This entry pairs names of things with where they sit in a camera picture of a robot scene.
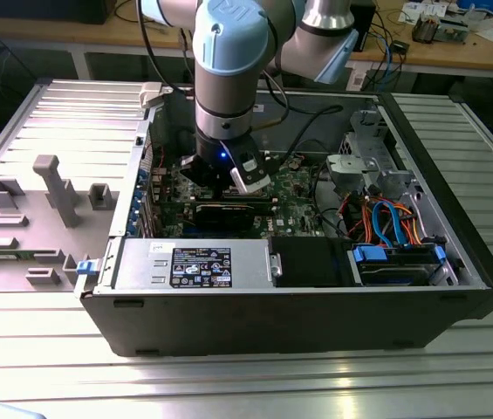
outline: metal table leg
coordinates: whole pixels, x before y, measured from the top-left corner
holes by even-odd
[[[74,45],[70,50],[73,65],[80,80],[93,80],[92,70],[87,61],[83,45]]]

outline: metal frame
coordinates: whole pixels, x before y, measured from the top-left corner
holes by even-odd
[[[87,53],[105,53],[122,55],[142,55],[147,56],[145,47],[131,45],[101,45],[101,44],[76,44],[67,42],[40,41],[34,39],[13,39],[4,38],[3,41],[10,47],[28,48],[36,50],[66,51],[72,56],[73,66],[75,67],[78,79],[93,79],[92,68],[87,59]],[[182,51],[177,48],[154,48],[155,55],[158,57],[181,57]],[[193,58],[194,53],[188,52],[188,58]],[[347,83],[346,90],[357,92],[362,88],[366,73],[376,70],[380,66],[380,61],[354,60],[350,59],[346,63],[347,68],[351,68],[351,76]],[[443,67],[438,65],[415,65],[404,64],[403,72],[423,72],[427,74],[448,74],[454,76],[485,77],[493,78],[493,69],[473,69],[465,67]]]

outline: blue latch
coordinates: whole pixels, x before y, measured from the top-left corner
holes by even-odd
[[[438,259],[441,262],[443,262],[444,260],[446,260],[446,252],[444,251],[444,249],[441,246],[436,246],[435,247],[435,253],[436,253],[436,256],[438,257]]]
[[[357,246],[353,251],[353,255],[357,263],[363,260],[368,262],[387,260],[386,251],[379,246]]]
[[[99,275],[100,259],[82,260],[75,268],[78,275]]]

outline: red wire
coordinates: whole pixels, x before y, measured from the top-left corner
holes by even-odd
[[[165,148],[161,146],[161,162],[159,163],[158,168],[162,168],[164,162],[165,162]]]
[[[352,233],[355,231],[357,227],[359,227],[362,224],[362,220],[360,220],[358,223],[356,223],[347,233],[348,236],[351,236]]]
[[[348,203],[349,203],[349,197],[345,198],[345,201],[343,201],[343,203],[341,203],[341,206],[339,207],[339,213],[340,214],[343,214],[343,210],[345,209],[345,207],[347,206]]]

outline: sticker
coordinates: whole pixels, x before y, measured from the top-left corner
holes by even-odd
[[[17,260],[16,255],[0,255],[0,259]]]
[[[170,285],[173,288],[232,286],[230,249],[174,248]]]
[[[175,243],[170,242],[153,242],[149,246],[149,253],[170,253],[175,246]]]

